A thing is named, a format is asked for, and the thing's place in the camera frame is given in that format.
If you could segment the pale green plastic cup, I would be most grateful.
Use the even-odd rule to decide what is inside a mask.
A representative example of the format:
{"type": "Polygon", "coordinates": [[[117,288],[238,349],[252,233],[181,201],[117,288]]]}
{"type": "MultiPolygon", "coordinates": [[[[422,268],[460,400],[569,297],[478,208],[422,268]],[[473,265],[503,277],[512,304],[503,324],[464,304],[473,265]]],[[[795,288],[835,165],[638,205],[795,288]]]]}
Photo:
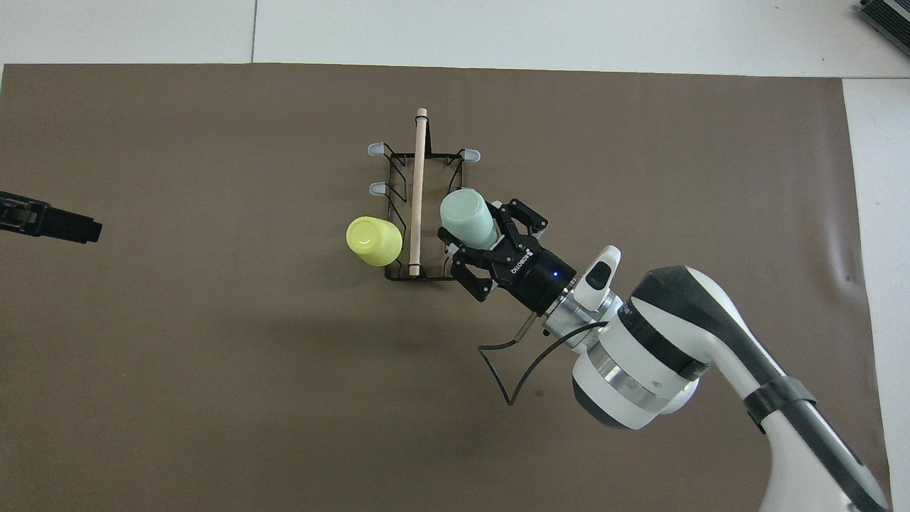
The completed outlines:
{"type": "Polygon", "coordinates": [[[460,188],[445,195],[441,202],[441,222],[465,246],[490,250],[498,233],[486,201],[473,188],[460,188]]]}

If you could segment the brown table mat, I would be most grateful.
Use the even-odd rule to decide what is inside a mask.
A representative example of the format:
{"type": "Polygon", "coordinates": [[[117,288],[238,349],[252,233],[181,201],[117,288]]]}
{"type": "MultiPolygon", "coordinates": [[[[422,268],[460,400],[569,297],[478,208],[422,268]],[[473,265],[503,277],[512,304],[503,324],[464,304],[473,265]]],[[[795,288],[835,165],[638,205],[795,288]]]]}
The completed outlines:
{"type": "Polygon", "coordinates": [[[716,369],[637,432],[562,348],[505,405],[476,352],[527,312],[387,281],[386,142],[550,221],[627,295],[689,265],[891,491],[838,79],[337,65],[10,65],[0,189],[103,225],[0,233],[0,512],[755,512],[766,438],[716,369]]]}

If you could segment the dark ribbed metal device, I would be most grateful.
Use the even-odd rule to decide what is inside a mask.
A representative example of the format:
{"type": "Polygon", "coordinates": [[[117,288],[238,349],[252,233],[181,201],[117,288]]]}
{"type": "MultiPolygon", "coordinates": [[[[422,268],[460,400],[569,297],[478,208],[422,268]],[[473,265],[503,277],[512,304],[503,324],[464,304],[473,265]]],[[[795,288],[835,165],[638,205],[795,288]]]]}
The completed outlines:
{"type": "Polygon", "coordinates": [[[877,31],[910,40],[910,0],[860,0],[859,14],[877,31]]]}

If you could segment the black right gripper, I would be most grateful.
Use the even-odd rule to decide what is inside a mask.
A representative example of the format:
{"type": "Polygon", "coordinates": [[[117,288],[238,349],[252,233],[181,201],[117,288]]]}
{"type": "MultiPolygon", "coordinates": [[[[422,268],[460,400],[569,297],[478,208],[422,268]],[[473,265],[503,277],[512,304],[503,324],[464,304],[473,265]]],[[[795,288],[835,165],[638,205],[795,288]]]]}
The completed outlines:
{"type": "Polygon", "coordinates": [[[514,198],[494,202],[494,221],[504,237],[495,250],[468,246],[439,227],[437,237],[451,253],[451,276],[478,302],[486,301],[497,283],[534,314],[546,314],[577,276],[575,268],[537,240],[549,220],[514,198]],[[504,262],[497,262],[496,255],[504,262]]]}

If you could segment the yellow plastic cup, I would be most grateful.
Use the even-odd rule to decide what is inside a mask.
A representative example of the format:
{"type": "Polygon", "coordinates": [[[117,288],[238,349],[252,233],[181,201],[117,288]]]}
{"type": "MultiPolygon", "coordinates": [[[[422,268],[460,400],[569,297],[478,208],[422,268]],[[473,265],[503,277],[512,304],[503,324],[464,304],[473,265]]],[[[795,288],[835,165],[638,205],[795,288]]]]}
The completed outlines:
{"type": "Polygon", "coordinates": [[[361,260],[374,267],[391,265],[399,258],[403,237],[397,227],[384,218],[354,218],[346,230],[346,243],[361,260]]]}

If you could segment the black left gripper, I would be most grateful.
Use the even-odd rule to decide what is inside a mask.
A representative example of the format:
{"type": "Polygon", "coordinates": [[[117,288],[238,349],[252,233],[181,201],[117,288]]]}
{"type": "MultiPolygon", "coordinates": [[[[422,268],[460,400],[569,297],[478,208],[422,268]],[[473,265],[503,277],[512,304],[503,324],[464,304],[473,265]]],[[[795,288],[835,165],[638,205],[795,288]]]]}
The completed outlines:
{"type": "Polygon", "coordinates": [[[103,224],[61,208],[43,211],[43,201],[0,191],[0,230],[87,244],[100,240],[103,224]]]}

